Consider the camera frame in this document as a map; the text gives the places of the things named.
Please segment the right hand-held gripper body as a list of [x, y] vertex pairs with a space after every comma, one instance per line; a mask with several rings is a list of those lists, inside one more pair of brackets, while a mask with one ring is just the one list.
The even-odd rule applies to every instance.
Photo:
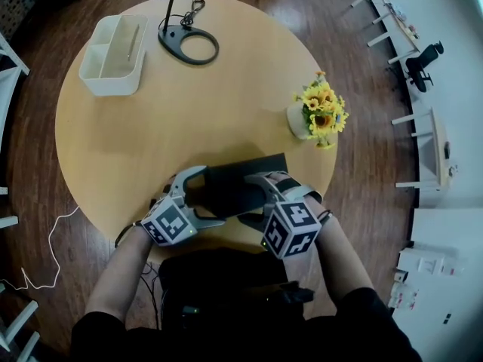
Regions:
[[319, 218], [305, 197], [320, 201], [321, 195], [291, 177], [275, 181], [270, 176], [270, 172], [263, 175], [266, 203], [261, 245], [278, 259], [305, 253], [321, 229]]

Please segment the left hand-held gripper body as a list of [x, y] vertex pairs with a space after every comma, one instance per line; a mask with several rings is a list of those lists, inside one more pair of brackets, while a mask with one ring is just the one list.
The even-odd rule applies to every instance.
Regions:
[[171, 197], [172, 187], [173, 182], [165, 185], [161, 197], [140, 221], [140, 226], [160, 247], [179, 244], [198, 234], [198, 230]]

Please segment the black rectangular box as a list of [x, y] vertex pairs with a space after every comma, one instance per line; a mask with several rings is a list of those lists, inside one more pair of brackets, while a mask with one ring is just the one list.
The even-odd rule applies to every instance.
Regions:
[[203, 207], [218, 219], [235, 216], [240, 223], [262, 232], [266, 201], [263, 192], [246, 184], [244, 177], [286, 170], [283, 153], [208, 167], [202, 174], [204, 185], [188, 188], [186, 202], [190, 207]]

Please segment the person's left forearm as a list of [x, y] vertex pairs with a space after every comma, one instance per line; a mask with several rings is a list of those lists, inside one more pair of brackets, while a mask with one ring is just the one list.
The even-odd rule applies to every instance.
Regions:
[[131, 228], [114, 250], [88, 299], [85, 312], [103, 312], [125, 322], [153, 241], [141, 227]]

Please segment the person's right forearm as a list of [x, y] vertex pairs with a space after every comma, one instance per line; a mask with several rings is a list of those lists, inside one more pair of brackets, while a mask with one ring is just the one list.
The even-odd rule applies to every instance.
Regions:
[[[317, 217], [327, 210], [311, 195], [305, 196], [304, 201]], [[354, 290], [374, 288], [362, 261], [335, 216], [321, 227], [315, 246], [328, 295], [336, 306]]]

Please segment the white plastic organizer tray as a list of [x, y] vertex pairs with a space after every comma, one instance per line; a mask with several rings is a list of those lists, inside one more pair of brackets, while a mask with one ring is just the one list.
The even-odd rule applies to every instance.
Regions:
[[106, 16], [97, 23], [78, 72], [94, 96], [130, 96], [137, 91], [148, 23], [148, 17], [130, 14]]

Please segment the black waist pack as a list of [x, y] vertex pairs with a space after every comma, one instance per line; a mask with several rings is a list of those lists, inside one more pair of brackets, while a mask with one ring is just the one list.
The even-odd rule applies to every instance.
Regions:
[[304, 304], [314, 300], [314, 294], [313, 290], [300, 287], [298, 281], [292, 281], [270, 286], [266, 301], [277, 305]]

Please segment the white round vase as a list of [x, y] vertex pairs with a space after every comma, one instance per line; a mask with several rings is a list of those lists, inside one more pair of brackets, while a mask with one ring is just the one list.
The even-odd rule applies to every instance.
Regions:
[[303, 115], [303, 105], [294, 103], [286, 109], [286, 118], [291, 133], [299, 140], [307, 140], [309, 137], [309, 127]]

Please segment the yellow sunflower bouquet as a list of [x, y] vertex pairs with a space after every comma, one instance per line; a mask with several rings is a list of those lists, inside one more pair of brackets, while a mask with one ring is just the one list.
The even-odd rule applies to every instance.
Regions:
[[309, 127], [307, 140], [320, 149], [335, 147], [335, 138], [344, 131], [349, 113], [344, 99], [336, 95], [326, 80], [325, 72], [317, 71], [315, 79], [293, 95], [293, 101], [303, 105], [303, 115]]

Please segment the person's black clothing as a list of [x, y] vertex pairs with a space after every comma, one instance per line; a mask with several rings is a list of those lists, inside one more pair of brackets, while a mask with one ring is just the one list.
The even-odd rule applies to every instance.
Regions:
[[111, 314], [87, 313], [72, 329], [74, 362], [422, 362], [370, 287], [335, 302], [336, 313], [305, 319], [300, 302], [251, 287], [287, 281], [267, 253], [201, 250], [165, 260], [160, 329], [128, 329]]

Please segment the black desk lamp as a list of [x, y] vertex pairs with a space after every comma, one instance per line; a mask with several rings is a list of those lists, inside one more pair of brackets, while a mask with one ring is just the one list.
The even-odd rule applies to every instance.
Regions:
[[304, 72], [316, 62], [296, 36], [267, 14], [235, 0], [156, 0], [161, 46], [193, 66], [236, 63], [258, 75]]

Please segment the white cabinet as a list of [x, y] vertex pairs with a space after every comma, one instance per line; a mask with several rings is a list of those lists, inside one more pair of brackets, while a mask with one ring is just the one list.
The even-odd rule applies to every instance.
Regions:
[[[417, 271], [444, 257], [440, 275]], [[483, 209], [417, 208], [399, 253], [392, 317], [423, 362], [469, 362], [483, 353]]]

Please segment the short wooden top desk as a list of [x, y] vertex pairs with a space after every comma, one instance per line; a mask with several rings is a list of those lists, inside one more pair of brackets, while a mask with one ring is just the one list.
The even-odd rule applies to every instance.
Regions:
[[451, 144], [447, 138], [445, 126], [441, 123], [434, 109], [430, 107], [425, 112], [417, 114], [406, 115], [404, 117], [391, 120], [392, 125], [403, 124], [409, 121], [414, 121], [418, 118], [428, 117], [431, 122], [431, 129], [427, 132], [414, 132], [411, 134], [413, 138], [424, 137], [430, 135], [432, 137], [432, 145], [434, 150], [435, 179], [419, 180], [415, 182], [395, 183], [396, 188], [405, 189], [434, 189], [440, 192], [447, 189], [451, 184], [453, 173], [457, 172], [457, 165], [450, 165]]

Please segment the black office chair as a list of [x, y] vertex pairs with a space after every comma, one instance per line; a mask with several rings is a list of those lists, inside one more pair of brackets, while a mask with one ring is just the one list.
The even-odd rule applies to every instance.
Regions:
[[416, 86], [419, 92], [427, 92], [426, 83], [433, 85], [430, 74], [427, 74], [425, 68], [438, 59], [440, 55], [445, 52], [443, 44], [439, 41], [435, 44], [430, 44], [418, 57], [410, 57], [406, 60], [407, 80], [410, 84]]

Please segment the white metal shelf rack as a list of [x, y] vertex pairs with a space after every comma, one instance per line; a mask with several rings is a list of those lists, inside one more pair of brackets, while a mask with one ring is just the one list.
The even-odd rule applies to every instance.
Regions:
[[7, 39], [0, 31], [0, 57], [7, 57], [14, 66], [0, 71], [0, 149], [2, 147], [2, 139], [5, 131], [5, 123], [8, 116], [8, 110], [14, 95], [20, 74], [28, 76], [30, 73], [27, 65], [19, 58], [16, 52], [8, 43]]

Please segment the long wooden top desk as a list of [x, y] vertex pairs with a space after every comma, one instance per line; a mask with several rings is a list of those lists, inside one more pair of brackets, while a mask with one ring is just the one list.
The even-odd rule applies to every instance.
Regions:
[[[355, 8], [363, 1], [365, 0], [355, 0], [350, 4], [350, 7]], [[400, 62], [408, 57], [414, 57], [417, 53], [420, 53], [421, 49], [418, 44], [418, 39], [420, 38], [419, 34], [417, 33], [415, 27], [408, 22], [405, 13], [399, 9], [399, 6], [395, 5], [391, 0], [369, 1], [373, 4], [378, 12], [378, 18], [373, 20], [372, 24], [376, 25], [378, 23], [382, 23], [385, 26], [386, 31], [382, 35], [370, 40], [367, 43], [367, 46], [371, 48], [384, 40], [391, 39], [392, 34], [395, 32], [401, 35], [402, 38], [407, 41], [407, 43], [410, 45], [410, 49], [401, 55], [396, 53], [392, 59], [388, 60], [387, 63], [389, 65]]]

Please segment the white switch plate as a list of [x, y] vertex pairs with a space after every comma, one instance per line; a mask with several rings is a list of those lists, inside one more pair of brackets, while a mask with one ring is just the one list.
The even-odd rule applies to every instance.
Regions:
[[440, 275], [444, 268], [444, 257], [420, 257], [417, 271], [425, 275]]

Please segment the white metal frame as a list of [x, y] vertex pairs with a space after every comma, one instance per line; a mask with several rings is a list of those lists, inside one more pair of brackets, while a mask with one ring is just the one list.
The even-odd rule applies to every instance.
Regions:
[[[17, 216], [1, 217], [0, 229], [16, 225], [18, 222], [19, 220]], [[26, 322], [33, 316], [37, 308], [38, 303], [35, 300], [32, 300], [5, 330], [0, 329], [0, 347], [2, 347], [6, 352], [11, 353], [11, 343], [14, 341], [15, 336], [20, 332]], [[34, 332], [17, 357], [17, 362], [37, 362], [37, 360], [32, 356], [32, 351], [39, 339], [39, 333]]]

